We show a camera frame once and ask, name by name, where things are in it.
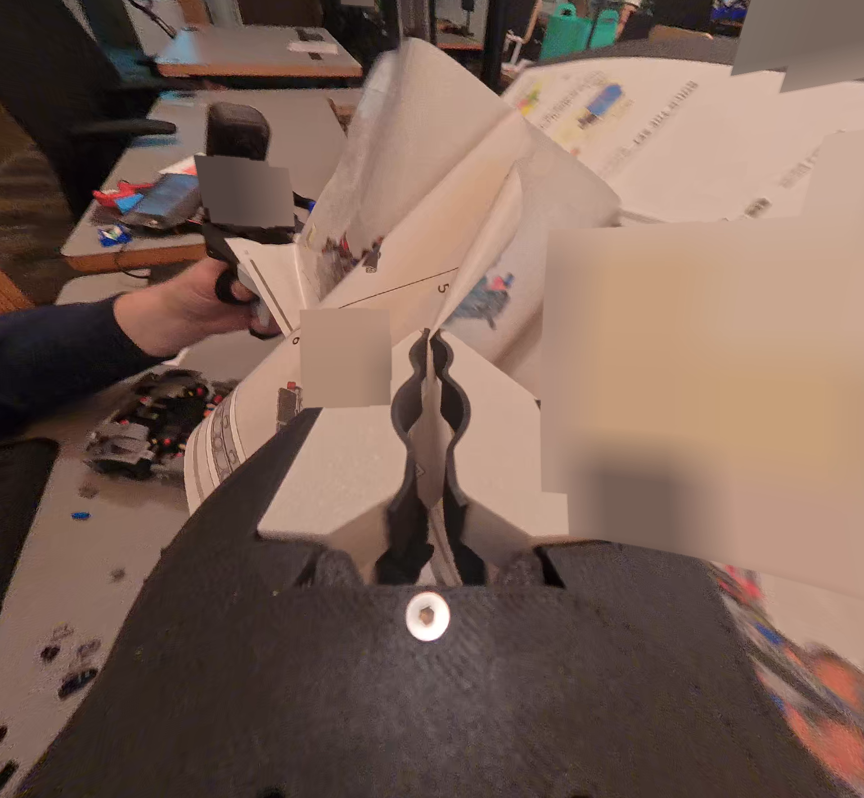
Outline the black perforated pad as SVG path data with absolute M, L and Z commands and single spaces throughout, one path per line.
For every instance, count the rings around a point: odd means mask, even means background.
M 22 439 L 1 446 L 1 603 L 58 453 L 58 443 L 46 438 Z

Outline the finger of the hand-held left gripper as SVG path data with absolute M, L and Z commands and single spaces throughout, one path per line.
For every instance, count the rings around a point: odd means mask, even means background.
M 228 238 L 240 280 L 251 282 L 283 334 L 296 334 L 301 312 L 319 305 L 315 254 L 297 243 L 263 244 Z

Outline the wooden edged desk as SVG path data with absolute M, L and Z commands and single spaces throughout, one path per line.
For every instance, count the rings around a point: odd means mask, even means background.
M 361 64 L 324 27 L 200 26 L 155 58 L 162 76 L 358 80 Z

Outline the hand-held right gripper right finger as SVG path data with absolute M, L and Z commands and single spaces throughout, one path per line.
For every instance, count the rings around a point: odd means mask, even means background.
M 485 584 L 509 560 L 568 543 L 567 497 L 542 489 L 534 395 L 469 345 L 432 337 L 448 427 L 439 526 L 460 584 Z

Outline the person's left hand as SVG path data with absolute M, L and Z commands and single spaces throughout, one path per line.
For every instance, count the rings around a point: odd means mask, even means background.
M 253 331 L 269 338 L 281 333 L 273 318 L 263 321 L 254 294 L 240 282 L 232 295 L 240 305 L 218 299 L 215 286 L 228 265 L 206 257 L 166 282 L 117 298 L 113 314 L 120 329 L 141 351 L 166 360 L 213 336 Z

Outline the scattered small dark lego pieces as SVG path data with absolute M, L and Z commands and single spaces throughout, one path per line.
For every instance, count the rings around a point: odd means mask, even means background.
M 79 695 L 97 677 L 127 612 L 131 575 L 111 562 L 93 586 L 72 597 L 72 617 L 54 623 L 36 649 L 40 678 L 59 700 Z

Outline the black pole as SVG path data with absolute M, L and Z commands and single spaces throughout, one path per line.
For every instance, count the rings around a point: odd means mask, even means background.
M 500 75 L 507 33 L 510 0 L 487 0 L 481 81 L 491 91 L 500 90 Z

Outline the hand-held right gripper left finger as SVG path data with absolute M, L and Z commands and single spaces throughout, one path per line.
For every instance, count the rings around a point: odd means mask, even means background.
M 343 551 L 381 583 L 418 581 L 433 554 L 412 440 L 429 336 L 414 332 L 392 349 L 389 403 L 317 412 L 258 523 L 260 536 Z

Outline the blue and red packets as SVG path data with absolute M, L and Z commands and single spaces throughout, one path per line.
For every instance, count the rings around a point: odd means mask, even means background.
M 135 236 L 156 238 L 200 228 L 202 205 L 197 176 L 189 173 L 160 175 L 153 182 L 121 180 L 115 188 L 95 190 L 92 199 L 103 211 L 97 222 L 100 246 L 127 245 Z

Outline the teal storage crate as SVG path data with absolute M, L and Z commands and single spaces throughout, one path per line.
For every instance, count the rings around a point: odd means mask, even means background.
M 538 60 L 546 62 L 587 49 L 611 46 L 618 33 L 619 11 L 604 9 L 596 20 L 579 17 L 573 4 L 559 4 L 549 16 Z

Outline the grey lego car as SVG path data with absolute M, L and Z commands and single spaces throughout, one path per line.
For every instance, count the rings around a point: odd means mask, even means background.
M 181 481 L 191 433 L 238 383 L 178 368 L 145 373 L 94 428 L 85 463 L 112 477 Z

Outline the lego instruction booklet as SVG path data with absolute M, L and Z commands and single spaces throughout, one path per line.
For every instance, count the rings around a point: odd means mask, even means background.
M 390 313 L 396 345 L 429 329 L 412 431 L 433 554 L 381 583 L 258 523 L 319 408 L 300 328 L 192 433 L 183 546 L 207 547 L 195 614 L 207 795 L 862 796 L 862 703 L 771 641 L 718 566 L 578 537 L 460 584 L 442 522 L 448 427 L 432 337 L 471 262 L 522 226 L 521 175 L 563 170 L 547 210 L 605 223 L 610 190 L 426 43 L 374 67 L 300 245 L 321 307 Z

